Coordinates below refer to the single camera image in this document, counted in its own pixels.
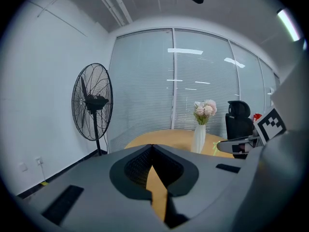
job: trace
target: round table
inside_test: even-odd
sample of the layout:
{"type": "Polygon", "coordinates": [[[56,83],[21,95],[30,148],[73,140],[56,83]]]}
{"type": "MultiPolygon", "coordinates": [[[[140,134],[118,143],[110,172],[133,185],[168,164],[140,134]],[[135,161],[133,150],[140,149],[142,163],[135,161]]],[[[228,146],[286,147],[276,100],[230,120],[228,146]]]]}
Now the round table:
{"type": "MultiPolygon", "coordinates": [[[[157,130],[138,136],[125,148],[131,148],[139,145],[157,144],[190,151],[193,136],[194,131],[191,130],[157,130]]],[[[221,152],[215,147],[214,143],[224,140],[224,138],[206,133],[206,139],[201,154],[233,158],[232,154],[221,152]]],[[[152,207],[155,213],[163,221],[165,217],[168,191],[162,184],[153,167],[151,167],[148,174],[146,189],[152,192],[152,207]]]]}

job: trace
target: baseboard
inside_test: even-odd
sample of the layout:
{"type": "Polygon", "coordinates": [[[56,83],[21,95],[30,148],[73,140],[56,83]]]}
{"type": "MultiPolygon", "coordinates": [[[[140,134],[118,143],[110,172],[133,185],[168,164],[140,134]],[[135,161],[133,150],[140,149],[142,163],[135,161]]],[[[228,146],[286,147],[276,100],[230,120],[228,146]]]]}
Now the baseboard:
{"type": "MultiPolygon", "coordinates": [[[[101,150],[101,152],[102,152],[102,155],[106,155],[106,154],[107,154],[107,152],[104,151],[104,150],[101,150]]],[[[51,181],[53,181],[54,179],[56,179],[56,178],[59,177],[60,175],[64,174],[66,171],[70,170],[72,167],[76,166],[78,163],[80,163],[80,162],[82,162],[82,161],[84,161],[84,160],[87,160],[87,159],[93,157],[93,156],[96,155],[97,153],[98,153],[97,150],[91,152],[89,155],[87,155],[87,156],[81,158],[81,159],[78,160],[77,162],[71,164],[69,167],[66,167],[65,169],[61,170],[59,173],[57,173],[57,174],[53,175],[52,177],[46,179],[46,182],[47,182],[47,183],[50,183],[51,181]]],[[[28,196],[32,195],[33,193],[37,192],[38,190],[40,190],[42,187],[44,187],[44,186],[43,186],[41,183],[39,183],[39,184],[37,184],[37,185],[31,187],[30,189],[28,189],[28,190],[26,190],[26,191],[24,191],[24,192],[18,194],[17,196],[18,196],[19,198],[21,198],[21,199],[25,199],[26,197],[28,197],[28,196]]]]}

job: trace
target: white wall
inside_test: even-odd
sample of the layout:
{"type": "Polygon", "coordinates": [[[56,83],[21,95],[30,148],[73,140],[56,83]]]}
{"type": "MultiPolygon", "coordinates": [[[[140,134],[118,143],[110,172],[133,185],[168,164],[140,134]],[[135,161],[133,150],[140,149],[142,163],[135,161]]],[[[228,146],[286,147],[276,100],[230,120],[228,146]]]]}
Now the white wall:
{"type": "MultiPolygon", "coordinates": [[[[45,6],[51,0],[30,1],[45,6]]],[[[108,33],[69,0],[47,8],[56,16],[45,11],[37,17],[37,5],[25,3],[1,42],[0,165],[13,194],[43,181],[36,157],[49,178],[96,150],[74,125],[71,96],[86,65],[108,67],[110,59],[108,33]],[[21,162],[27,171],[19,170],[21,162]]]]}
{"type": "Polygon", "coordinates": [[[274,72],[278,73],[278,68],[273,59],[261,47],[259,47],[256,43],[254,43],[247,37],[217,23],[188,16],[163,15],[136,20],[129,25],[112,31],[110,33],[110,43],[108,44],[108,46],[113,45],[116,37],[120,35],[156,27],[180,27],[198,29],[220,35],[234,42],[237,42],[240,45],[244,46],[246,49],[252,51],[258,57],[260,57],[267,65],[269,65],[274,70],[274,72]]]}

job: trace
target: window blind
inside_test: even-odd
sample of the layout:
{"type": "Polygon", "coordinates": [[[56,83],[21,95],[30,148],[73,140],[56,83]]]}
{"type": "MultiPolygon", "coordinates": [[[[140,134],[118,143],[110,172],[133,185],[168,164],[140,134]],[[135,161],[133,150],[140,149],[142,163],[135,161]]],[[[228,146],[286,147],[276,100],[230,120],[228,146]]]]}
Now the window blind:
{"type": "Polygon", "coordinates": [[[271,107],[270,96],[276,90],[276,80],[272,69],[261,60],[260,63],[264,79],[265,111],[267,111],[271,107]]]}
{"type": "Polygon", "coordinates": [[[177,95],[175,129],[194,130],[194,102],[212,99],[217,114],[211,116],[206,132],[226,138],[225,114],[228,101],[239,100],[238,78],[228,41],[192,31],[175,31],[177,53],[177,95]]]}
{"type": "Polygon", "coordinates": [[[255,113],[263,114],[265,106],[264,83],[259,60],[249,51],[231,43],[239,75],[240,99],[255,113]]]}
{"type": "Polygon", "coordinates": [[[136,33],[115,42],[109,75],[114,106],[110,151],[146,132],[171,128],[174,56],[171,30],[136,33]]]}

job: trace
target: flower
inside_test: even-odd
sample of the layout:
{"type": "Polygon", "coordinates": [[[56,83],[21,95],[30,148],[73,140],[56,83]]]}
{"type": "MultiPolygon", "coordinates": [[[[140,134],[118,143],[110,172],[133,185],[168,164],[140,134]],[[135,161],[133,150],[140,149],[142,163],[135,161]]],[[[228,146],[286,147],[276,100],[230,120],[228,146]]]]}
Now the flower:
{"type": "Polygon", "coordinates": [[[201,104],[202,104],[202,102],[199,102],[199,101],[194,102],[195,108],[198,108],[199,106],[202,106],[201,104]]]}
{"type": "Polygon", "coordinates": [[[213,108],[209,105],[206,105],[204,107],[204,115],[212,115],[213,114],[213,108]]]}
{"type": "Polygon", "coordinates": [[[198,115],[198,116],[203,116],[204,115],[204,107],[202,106],[198,106],[195,110],[195,113],[198,115]]]}
{"type": "Polygon", "coordinates": [[[206,106],[211,106],[212,107],[212,113],[210,115],[215,115],[216,114],[216,112],[217,112],[217,105],[216,105],[215,101],[213,101],[213,100],[205,100],[204,104],[206,106]]]}

